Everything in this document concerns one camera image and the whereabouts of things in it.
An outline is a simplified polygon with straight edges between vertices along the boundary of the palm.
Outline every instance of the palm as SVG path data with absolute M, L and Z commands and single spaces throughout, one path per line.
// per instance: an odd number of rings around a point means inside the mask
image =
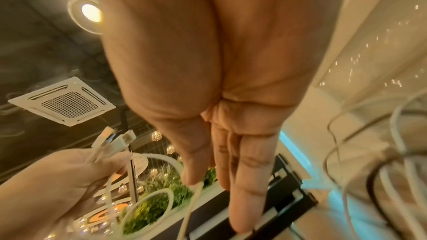
M 213 141 L 240 232 L 262 213 L 278 132 L 324 54 L 340 1 L 101 0 L 105 50 L 128 105 L 178 149 L 186 184 L 203 178 Z

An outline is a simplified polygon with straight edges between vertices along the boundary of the black cable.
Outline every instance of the black cable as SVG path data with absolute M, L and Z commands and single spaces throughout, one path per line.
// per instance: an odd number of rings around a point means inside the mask
M 346 143 L 346 142 L 348 142 L 348 141 L 350 141 L 351 139 L 353 139 L 354 137 L 356 137 L 357 135 L 359 135 L 360 133 L 362 133 L 363 131 L 365 131 L 365 130 L 367 130 L 368 128 L 370 128 L 371 126 L 373 126 L 373 125 L 375 125 L 375 124 L 377 124 L 377 123 L 379 123 L 379 122 L 381 122 L 381 121 L 383 121 L 383 120 L 385 120 L 385 119 L 388 119 L 388 118 L 390 118 L 390 116 L 392 115 L 393 113 L 392 112 L 388 112 L 388 113 L 385 113 L 385 114 L 383 114 L 383 115 L 381 115 L 381 116 L 378 116 L 378 117 L 376 117 L 376 118 L 374 118 L 373 120 L 371 120 L 370 122 L 368 122 L 367 124 L 365 124 L 364 126 L 362 126 L 361 128 L 359 128 L 359 129 L 357 129 L 355 132 L 353 132 L 352 134 L 350 134 L 350 135 L 348 135 L 347 137 L 345 137 L 343 140 L 342 140 L 342 142 L 343 143 Z M 402 113 L 401 113 L 402 115 L 412 115 L 412 116 L 424 116 L 424 117 L 427 117 L 427 111 L 426 110 L 415 110 L 415 109 L 407 109 L 407 110 L 403 110 L 402 111 Z M 326 173 L 326 175 L 328 176 L 328 178 L 334 183 L 334 184 L 336 184 L 337 185 L 337 187 L 339 188 L 339 189 L 342 189 L 342 186 L 338 183 L 338 181 L 335 179 L 335 178 L 333 178 L 330 174 L 329 174 L 329 170 L 328 170 L 328 159 L 329 159 L 329 157 L 332 155 L 332 154 L 334 154 L 335 152 L 338 152 L 339 151 L 339 146 L 338 146 L 338 143 L 337 143 L 337 139 L 336 139 L 336 137 L 335 137 L 335 134 L 331 131 L 331 129 L 330 129 L 330 125 L 331 125 L 332 123 L 329 123 L 328 124 L 328 126 L 327 126 L 327 130 L 328 130 L 328 132 L 332 135 L 332 138 L 334 139 L 334 143 L 335 143 L 335 147 L 327 154 L 327 156 L 326 156 L 326 158 L 325 158 L 325 160 L 323 161 L 323 164 L 322 164 L 322 166 L 323 166 L 323 170 L 324 170 L 324 172 Z M 363 197 L 361 197 L 361 196 L 359 196 L 359 195 L 357 195 L 357 194 L 353 194 L 353 193 L 350 193 L 350 192 L 348 192 L 348 194 L 349 195 L 351 195 L 351 196 L 353 196 L 354 198 L 356 198 L 356 199 L 359 199 L 360 201 L 363 201 L 363 202 L 370 202 L 369 200 L 367 200 L 366 198 L 363 198 Z
M 397 226 L 393 223 L 393 221 L 391 221 L 390 217 L 385 213 L 384 209 L 378 202 L 378 198 L 375 194 L 374 182 L 375 182 L 376 176 L 379 174 L 379 171 L 381 170 L 382 167 L 387 166 L 390 163 L 393 163 L 395 161 L 403 160 L 404 158 L 410 157 L 410 156 L 427 156 L 427 150 L 411 151 L 411 153 L 405 153 L 402 155 L 396 155 L 396 156 L 387 158 L 386 160 L 381 161 L 375 165 L 375 167 L 369 173 L 366 180 L 366 190 L 368 192 L 369 198 L 371 199 L 375 209 L 381 215 L 381 217 L 388 223 L 388 226 L 393 230 L 396 236 L 398 236 L 402 240 L 404 240 L 403 233 L 399 229 L 397 229 Z
M 298 237 L 298 239 L 300 240 L 306 240 L 304 237 L 302 237 L 302 235 L 300 235 L 297 231 L 295 231 L 292 227 L 289 227 L 289 230 Z

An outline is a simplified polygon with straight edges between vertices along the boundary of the vent grille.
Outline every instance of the vent grille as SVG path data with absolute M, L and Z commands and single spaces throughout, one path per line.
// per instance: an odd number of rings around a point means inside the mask
M 77 92 L 68 92 L 41 105 L 67 118 L 76 118 L 98 109 L 98 105 Z

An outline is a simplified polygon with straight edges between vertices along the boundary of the round recessed light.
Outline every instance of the round recessed light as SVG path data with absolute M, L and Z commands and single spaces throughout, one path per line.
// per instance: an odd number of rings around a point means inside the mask
M 92 4 L 84 4 L 81 6 L 81 12 L 92 22 L 101 22 L 101 10 L 98 7 L 95 7 Z
M 68 13 L 82 29 L 101 35 L 102 12 L 97 0 L 69 0 Z

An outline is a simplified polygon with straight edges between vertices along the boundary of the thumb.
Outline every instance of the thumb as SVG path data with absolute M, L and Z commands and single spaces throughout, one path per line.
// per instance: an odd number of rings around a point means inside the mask
M 182 182 L 192 186 L 202 181 L 212 160 L 212 140 L 201 116 L 186 120 L 153 121 L 172 142 L 184 161 Z
M 84 169 L 84 178 L 91 184 L 102 178 L 110 177 L 126 166 L 131 158 L 132 154 L 129 151 L 124 151 L 110 158 L 87 164 Z

